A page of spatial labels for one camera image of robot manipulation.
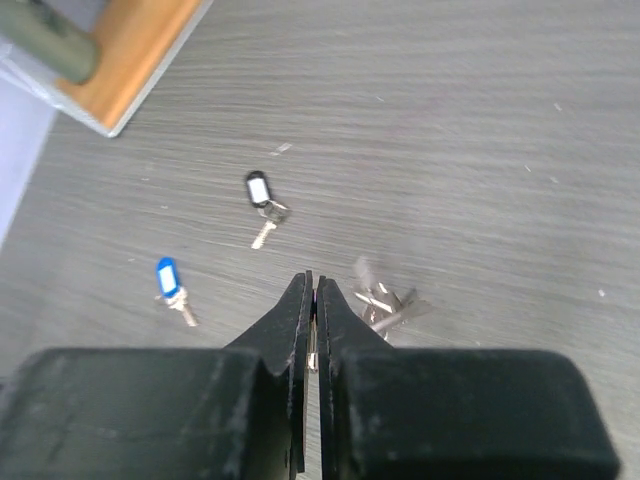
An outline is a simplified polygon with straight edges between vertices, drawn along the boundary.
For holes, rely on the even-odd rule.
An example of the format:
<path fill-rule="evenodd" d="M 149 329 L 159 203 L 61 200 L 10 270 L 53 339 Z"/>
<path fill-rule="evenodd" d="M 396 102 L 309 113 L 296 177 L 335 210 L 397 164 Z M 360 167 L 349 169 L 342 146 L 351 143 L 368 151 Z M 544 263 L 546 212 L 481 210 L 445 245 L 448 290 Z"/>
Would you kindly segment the bunch of silver keys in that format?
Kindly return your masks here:
<path fill-rule="evenodd" d="M 365 304 L 361 313 L 362 321 L 387 341 L 389 332 L 396 326 L 416 317 L 425 315 L 431 305 L 419 298 L 417 290 L 410 290 L 400 298 L 388 289 L 375 275 L 366 257 L 360 257 L 354 264 L 356 284 L 354 296 Z"/>

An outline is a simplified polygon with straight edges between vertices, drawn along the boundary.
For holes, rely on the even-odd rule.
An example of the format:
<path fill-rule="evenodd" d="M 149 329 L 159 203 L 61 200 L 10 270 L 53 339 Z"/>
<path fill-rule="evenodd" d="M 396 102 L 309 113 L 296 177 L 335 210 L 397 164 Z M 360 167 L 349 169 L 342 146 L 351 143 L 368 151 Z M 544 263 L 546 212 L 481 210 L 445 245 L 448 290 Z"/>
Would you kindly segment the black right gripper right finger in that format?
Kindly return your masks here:
<path fill-rule="evenodd" d="M 614 479 L 621 469 L 589 386 L 547 350 L 400 348 L 321 278 L 326 479 Z"/>

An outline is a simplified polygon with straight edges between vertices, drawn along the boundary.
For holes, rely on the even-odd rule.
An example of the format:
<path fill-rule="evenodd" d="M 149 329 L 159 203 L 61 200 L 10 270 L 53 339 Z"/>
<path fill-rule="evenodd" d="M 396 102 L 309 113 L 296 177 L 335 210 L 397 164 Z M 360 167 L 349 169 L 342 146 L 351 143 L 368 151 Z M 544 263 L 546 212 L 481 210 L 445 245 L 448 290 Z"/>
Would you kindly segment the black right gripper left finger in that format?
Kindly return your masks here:
<path fill-rule="evenodd" d="M 1 393 L 5 479 L 293 479 L 312 275 L 222 348 L 51 348 Z"/>

